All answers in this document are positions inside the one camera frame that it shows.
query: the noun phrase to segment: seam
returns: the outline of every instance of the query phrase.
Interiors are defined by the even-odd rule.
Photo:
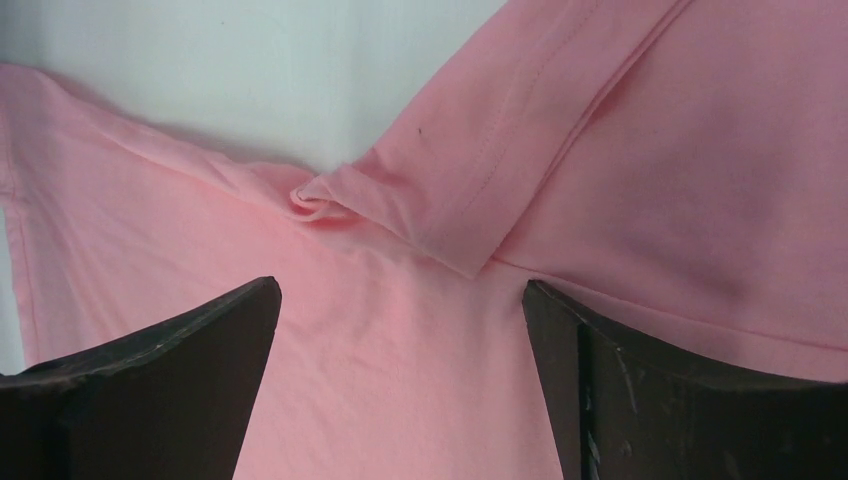
[[[7,216],[7,218],[6,218],[6,229],[10,230],[11,228],[14,228],[15,230],[17,230],[16,233],[17,233],[17,236],[20,240],[21,257],[22,257],[21,259],[23,260],[23,270],[24,270],[23,272],[21,272],[23,274],[23,277],[24,277],[21,280],[23,282],[25,282],[27,288],[29,289],[29,309],[28,309],[29,311],[28,311],[28,313],[29,313],[29,316],[30,316],[30,322],[32,322],[32,325],[31,325],[32,335],[33,335],[33,337],[35,337],[34,338],[35,339],[35,346],[34,346],[35,355],[34,356],[35,356],[35,359],[37,361],[41,361],[42,360],[42,358],[41,358],[41,340],[40,340],[40,337],[39,337],[39,334],[38,334],[38,321],[36,320],[37,316],[35,314],[35,295],[34,295],[35,290],[33,289],[33,286],[32,286],[32,274],[31,274],[32,270],[30,269],[30,260],[29,260],[29,253],[28,253],[29,249],[28,249],[28,246],[27,246],[28,242],[26,240],[26,234],[24,233],[23,220],[22,220],[23,215],[21,213],[21,210],[20,210],[20,207],[19,207],[18,201],[17,201],[18,200],[18,182],[17,182],[17,178],[16,178],[17,176],[15,175],[14,166],[12,164],[12,136],[9,133],[8,121],[6,119],[6,114],[4,112],[5,112],[5,105],[0,105],[0,137],[2,137],[3,140],[4,140],[3,144],[4,144],[5,148],[3,149],[2,153],[5,156],[6,168],[7,168],[7,172],[8,172],[8,175],[9,175],[9,188],[11,190],[11,194],[10,194],[11,205],[10,205],[10,208],[11,208],[12,213],[13,213],[13,215],[11,215],[11,217],[13,217],[13,218],[9,218],[10,216]],[[11,245],[11,241],[10,241],[9,242],[9,250],[10,250],[9,256],[10,257],[12,257],[11,249],[12,249],[12,245]],[[17,303],[17,305],[18,305],[18,322],[19,322],[18,329],[20,329],[21,328],[20,322],[22,320],[21,319],[21,311],[23,309],[21,308],[21,302],[18,299],[17,292],[15,292],[15,283],[17,281],[17,279],[15,277],[16,277],[16,274],[19,273],[19,271],[18,271],[17,268],[15,268],[16,261],[13,258],[10,258],[10,260],[12,260],[12,263],[11,263],[12,264],[12,292],[15,295],[15,303]],[[27,348],[29,348],[29,346],[24,345],[24,356],[25,357],[29,357],[29,355],[27,355],[27,352],[26,352]]]
[[[589,20],[589,18],[591,18],[591,16],[597,11],[597,9],[600,5],[601,5],[601,0],[594,0],[594,3],[592,5],[592,7],[589,9],[589,11],[586,12],[586,14],[583,16],[583,18],[577,23],[577,25],[571,30],[571,32],[569,32],[569,34],[562,40],[562,43],[560,43],[559,46],[554,48],[553,51],[548,55],[548,57],[542,62],[542,65],[537,69],[536,73],[533,76],[533,79],[530,82],[530,86],[527,90],[527,101],[529,101],[530,97],[533,94],[533,91],[536,89],[539,78],[541,78],[542,74],[548,68],[551,61],[554,59],[554,57],[556,57],[556,55],[560,51],[562,51],[562,49],[565,48],[571,42],[571,40],[574,39],[574,37],[577,35],[577,33],[580,32],[580,30],[583,28],[583,26],[586,24],[586,22]],[[498,127],[503,123],[503,120],[504,120],[503,109],[504,109],[505,105],[507,104],[507,101],[509,100],[510,94],[514,91],[514,88],[515,88],[515,85],[513,85],[513,87],[510,88],[509,91],[504,96],[504,99],[501,102],[501,106],[498,108],[498,111],[496,113],[495,123],[489,129],[489,131],[486,133],[486,137],[483,140],[483,142],[482,142],[482,144],[481,144],[481,146],[478,150],[478,153],[475,155],[475,159],[474,159],[474,165],[475,166],[480,164],[480,162],[482,161],[482,157],[483,157],[483,154],[485,153],[485,150],[489,147],[489,145],[491,145],[495,132],[498,130]],[[503,144],[503,148],[501,149],[501,151],[498,153],[497,157],[495,158],[494,164],[489,168],[489,171],[487,172],[487,174],[486,174],[483,182],[479,186],[479,188],[477,188],[477,190],[474,192],[474,194],[471,195],[470,199],[465,202],[465,204],[462,206],[462,208],[460,208],[459,212],[456,214],[457,217],[462,217],[465,214],[465,212],[468,211],[468,209],[471,207],[471,204],[474,203],[474,201],[477,199],[477,197],[480,196],[480,194],[483,192],[483,190],[485,190],[486,186],[488,186],[488,184],[491,182],[492,178],[495,175],[495,172],[498,170],[498,167],[500,166],[501,162],[503,161],[503,157],[506,154],[507,147],[509,146],[510,142],[512,142],[512,139],[515,136],[515,132],[518,130],[519,126],[520,126],[520,123],[516,124],[512,128],[510,128],[509,132],[506,134],[507,139]],[[443,202],[440,205],[440,207],[439,207],[440,213],[442,211],[444,211],[447,204],[448,204],[448,202],[446,201],[446,202]],[[434,228],[435,227],[432,224],[428,226],[426,233],[423,235],[423,238],[422,238],[425,243],[429,243],[430,240],[432,240],[432,231],[433,231]],[[441,243],[447,236],[448,236],[447,231],[441,232],[441,234],[437,238],[437,243]]]
[[[706,320],[699,320],[699,319],[692,318],[692,317],[686,317],[686,316],[679,315],[679,314],[676,314],[676,313],[667,312],[665,310],[660,310],[658,308],[649,307],[649,306],[643,305],[641,303],[633,302],[633,301],[630,301],[630,300],[625,300],[621,297],[617,297],[615,295],[610,295],[608,293],[598,291],[594,288],[587,287],[587,286],[585,286],[581,283],[575,282],[574,280],[568,280],[566,278],[558,277],[556,275],[551,275],[549,273],[541,272],[539,270],[534,270],[532,268],[522,267],[521,265],[517,265],[517,264],[508,262],[508,261],[500,259],[500,258],[492,257],[491,261],[495,262],[495,263],[500,263],[501,265],[505,265],[505,266],[508,266],[508,267],[516,268],[516,269],[522,270],[524,272],[528,272],[532,275],[533,280],[543,280],[543,281],[555,280],[555,281],[558,281],[558,282],[564,282],[568,285],[577,287],[577,288],[579,288],[579,289],[581,289],[585,292],[589,292],[589,293],[592,293],[592,294],[595,294],[595,295],[600,295],[602,297],[608,298],[610,300],[613,300],[613,301],[616,301],[616,302],[619,302],[619,303],[630,305],[630,306],[636,307],[636,308],[641,309],[641,310],[646,310],[650,313],[663,315],[663,316],[667,316],[667,317],[673,317],[673,318],[679,319],[683,322],[696,323],[696,324],[704,325],[704,326],[707,326],[707,327],[710,327],[710,328],[715,328],[715,329],[718,329],[718,330],[725,330],[725,331],[728,331],[728,332],[739,333],[739,334],[748,335],[748,336],[762,337],[762,338],[767,338],[769,340],[777,340],[777,341],[781,341],[781,342],[791,343],[791,344],[794,344],[794,345],[801,345],[801,346],[804,346],[804,347],[812,347],[812,348],[818,348],[818,349],[821,349],[821,350],[830,350],[830,351],[835,351],[835,352],[846,352],[846,353],[848,353],[848,347],[836,347],[836,346],[833,346],[833,345],[824,345],[824,344],[819,344],[819,343],[815,343],[815,342],[810,342],[810,341],[807,341],[807,340],[798,340],[798,339],[789,338],[789,337],[782,337],[780,335],[758,332],[758,331],[755,331],[755,330],[746,330],[746,329],[742,329],[742,328],[729,327],[729,326],[726,326],[726,325],[718,325],[718,324],[715,324],[715,323],[710,323]]]

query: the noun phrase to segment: t-shirt sleeve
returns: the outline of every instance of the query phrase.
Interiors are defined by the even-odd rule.
[[[341,204],[473,277],[607,92],[688,3],[510,1],[361,159],[293,196],[316,209]]]

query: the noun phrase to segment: cotton fabric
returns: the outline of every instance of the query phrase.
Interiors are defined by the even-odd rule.
[[[846,19],[836,1],[512,1],[319,176],[2,66],[27,360],[275,276],[238,479],[557,478],[530,278],[712,358],[845,380]]]

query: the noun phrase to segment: white background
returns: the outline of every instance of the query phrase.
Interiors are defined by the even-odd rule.
[[[364,152],[503,2],[0,0],[0,61],[234,158],[326,171]],[[23,363],[4,243],[9,373]]]

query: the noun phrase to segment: pink t-shirt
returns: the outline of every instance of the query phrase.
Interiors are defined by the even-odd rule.
[[[839,0],[514,0],[318,177],[2,66],[27,359],[274,275],[240,480],[557,478],[530,278],[720,360],[848,380],[846,21]]]

